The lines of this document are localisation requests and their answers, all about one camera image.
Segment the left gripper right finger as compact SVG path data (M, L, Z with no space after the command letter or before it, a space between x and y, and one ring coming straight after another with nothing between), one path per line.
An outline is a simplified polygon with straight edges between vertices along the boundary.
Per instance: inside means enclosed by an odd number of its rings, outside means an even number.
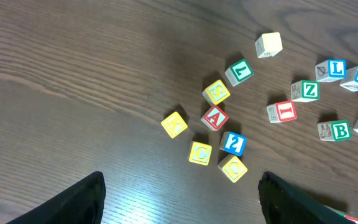
M259 201L268 224L352 224L276 174L263 173Z

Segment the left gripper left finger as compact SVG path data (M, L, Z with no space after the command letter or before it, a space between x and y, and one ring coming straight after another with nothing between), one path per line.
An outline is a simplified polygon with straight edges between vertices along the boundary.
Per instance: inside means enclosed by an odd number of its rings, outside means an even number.
M8 224L100 224L105 197L104 175L96 171Z

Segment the red E block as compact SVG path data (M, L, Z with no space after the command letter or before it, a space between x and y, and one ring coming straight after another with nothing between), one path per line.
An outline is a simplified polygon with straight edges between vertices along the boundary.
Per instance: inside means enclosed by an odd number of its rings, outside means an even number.
M354 222L355 224L358 224L358 218L355 218L355 217L352 217L352 216L349 216L349 215L345 215L344 218Z

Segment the red I block sideways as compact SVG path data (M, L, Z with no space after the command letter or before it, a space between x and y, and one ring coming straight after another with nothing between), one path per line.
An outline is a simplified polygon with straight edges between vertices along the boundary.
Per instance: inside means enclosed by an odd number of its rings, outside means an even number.
M298 117L292 100L268 105L266 109L270 123L283 123Z

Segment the green N block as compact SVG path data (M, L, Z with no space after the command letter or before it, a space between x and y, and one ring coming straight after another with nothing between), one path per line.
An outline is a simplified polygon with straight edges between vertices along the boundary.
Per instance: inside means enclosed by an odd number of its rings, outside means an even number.
M340 216L342 216L342 217L345 217L345 216L346 216L346 214L345 214L344 212L340 211L340 210L336 210L336 209L331 208L331 207L329 207L329 206L327 206L327 205L326 205L326 207L327 207L328 209L332 210L333 212L336 212L338 215L340 215Z

